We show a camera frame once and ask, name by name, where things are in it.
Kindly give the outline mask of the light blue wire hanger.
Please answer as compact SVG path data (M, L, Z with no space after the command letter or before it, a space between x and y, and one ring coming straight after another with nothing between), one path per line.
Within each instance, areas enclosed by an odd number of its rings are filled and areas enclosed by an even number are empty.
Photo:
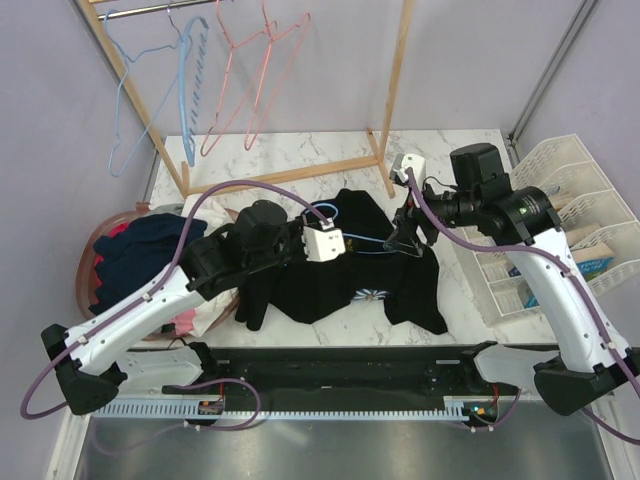
M318 201L313 203L313 206L331 220L337 220L340 216L340 209L334 203ZM352 242L351 247L353 252L362 255L386 255L396 253L396 250L384 247L385 241L383 239L348 232L343 232L342 235L345 240Z

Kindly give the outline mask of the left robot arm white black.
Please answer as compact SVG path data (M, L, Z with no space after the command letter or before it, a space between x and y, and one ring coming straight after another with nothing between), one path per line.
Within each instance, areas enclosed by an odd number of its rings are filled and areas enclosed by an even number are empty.
M204 343L147 352L134 351L134 345L178 315L243 286L254 274L291 260L338 256L336 249L319 250L325 236L337 239L332 222L291 220L279 205L257 201L234 222L184 245L176 260L118 305L70 329L46 328L41 337L65 406L84 415L123 393L211 392L220 371Z

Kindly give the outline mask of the black t shirt with daisy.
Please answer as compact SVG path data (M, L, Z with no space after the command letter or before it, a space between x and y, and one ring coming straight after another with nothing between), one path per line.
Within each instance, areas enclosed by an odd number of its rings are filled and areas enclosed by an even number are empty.
M340 209L333 220L342 232L384 241L393 232L391 221L369 193L342 189L332 199ZM362 255L346 252L335 260L286 264L251 275L240 288L235 320L250 331L261 329L272 305L291 320L311 325L351 303L369 296L380 300L393 325L410 322L433 334L448 331L437 304L439 264L429 247L421 258L403 253Z

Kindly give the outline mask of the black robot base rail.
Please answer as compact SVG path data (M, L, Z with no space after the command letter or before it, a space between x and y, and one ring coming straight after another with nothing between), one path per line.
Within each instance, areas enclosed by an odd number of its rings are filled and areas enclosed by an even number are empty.
M251 410L441 408L447 396L515 395L473 372L471 346L211 348L195 395Z

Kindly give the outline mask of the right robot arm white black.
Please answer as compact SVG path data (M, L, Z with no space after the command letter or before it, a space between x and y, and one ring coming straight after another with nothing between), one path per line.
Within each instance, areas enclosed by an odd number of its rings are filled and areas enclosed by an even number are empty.
M408 188L396 211L388 250L421 255L439 235L462 248L503 253L531 289L554 333L557 352L483 344L458 368L467 392L492 383L539 394L554 412L568 416L624 384L639 387L639 350L607 319L581 275L561 220L537 187L514 189L499 150L490 143L450 154L455 186L435 193L427 165L400 154L390 179Z

